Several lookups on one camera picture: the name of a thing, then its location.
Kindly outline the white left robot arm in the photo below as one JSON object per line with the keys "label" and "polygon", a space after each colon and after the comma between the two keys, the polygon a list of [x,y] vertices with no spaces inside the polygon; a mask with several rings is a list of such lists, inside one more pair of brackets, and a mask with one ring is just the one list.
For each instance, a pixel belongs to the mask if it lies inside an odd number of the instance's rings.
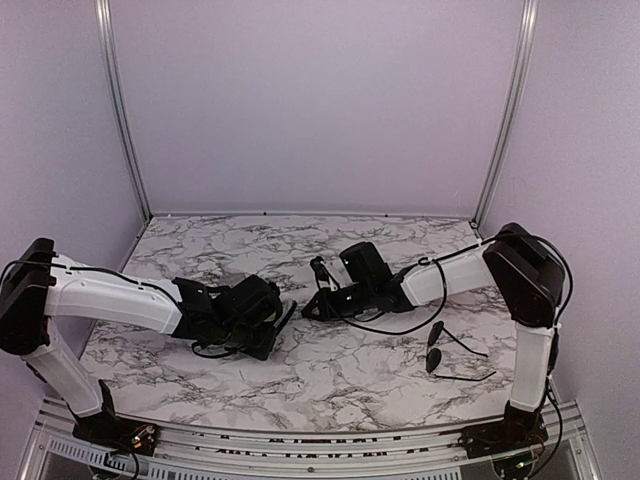
{"label": "white left robot arm", "polygon": [[265,360],[295,308],[275,283],[256,275],[234,286],[127,277],[59,255],[53,240],[38,238],[1,274],[1,349],[21,357],[102,443],[116,445],[126,423],[53,318],[140,327],[191,342],[197,356],[213,347],[215,358],[241,353]]}

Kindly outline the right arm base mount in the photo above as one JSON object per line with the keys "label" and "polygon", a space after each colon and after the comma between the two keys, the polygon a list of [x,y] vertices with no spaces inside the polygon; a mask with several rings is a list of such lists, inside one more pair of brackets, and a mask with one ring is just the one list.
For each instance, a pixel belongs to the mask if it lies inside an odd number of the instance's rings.
{"label": "right arm base mount", "polygon": [[542,445],[548,440],[548,433],[541,410],[542,404],[525,411],[508,401],[501,419],[464,427],[458,445],[469,459]]}

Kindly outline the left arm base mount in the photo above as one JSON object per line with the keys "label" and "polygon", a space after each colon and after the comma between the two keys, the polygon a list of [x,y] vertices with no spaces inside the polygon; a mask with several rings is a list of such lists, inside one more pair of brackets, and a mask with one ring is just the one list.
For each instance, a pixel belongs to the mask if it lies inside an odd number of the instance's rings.
{"label": "left arm base mount", "polygon": [[116,413],[111,392],[103,380],[98,381],[102,393],[100,410],[86,417],[72,414],[75,420],[75,438],[117,448],[123,452],[152,456],[160,433],[154,423],[124,418]]}

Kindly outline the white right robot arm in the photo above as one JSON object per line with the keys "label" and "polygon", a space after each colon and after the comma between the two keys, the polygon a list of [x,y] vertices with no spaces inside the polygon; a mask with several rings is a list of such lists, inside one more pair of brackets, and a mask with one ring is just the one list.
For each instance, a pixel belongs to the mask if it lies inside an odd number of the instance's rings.
{"label": "white right robot arm", "polygon": [[398,272],[391,271],[371,242],[347,248],[340,260],[351,280],[344,287],[322,258],[312,260],[317,291],[302,309],[304,318],[362,328],[355,318],[367,310],[400,314],[496,287],[516,324],[516,357],[508,401],[515,410],[497,423],[495,438],[515,448],[533,433],[530,413],[544,402],[558,355],[560,316],[573,293],[568,263],[552,243],[512,222],[491,238],[437,258],[424,257]]}

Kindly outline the black glasses case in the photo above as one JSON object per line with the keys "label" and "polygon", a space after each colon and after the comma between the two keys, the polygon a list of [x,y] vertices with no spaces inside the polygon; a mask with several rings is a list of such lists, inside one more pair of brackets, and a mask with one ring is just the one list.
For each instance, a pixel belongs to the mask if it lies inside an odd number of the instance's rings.
{"label": "black glasses case", "polygon": [[293,314],[295,313],[297,302],[293,299],[287,298],[282,301],[282,313],[273,322],[273,327],[277,335],[280,334],[285,325],[289,322]]}

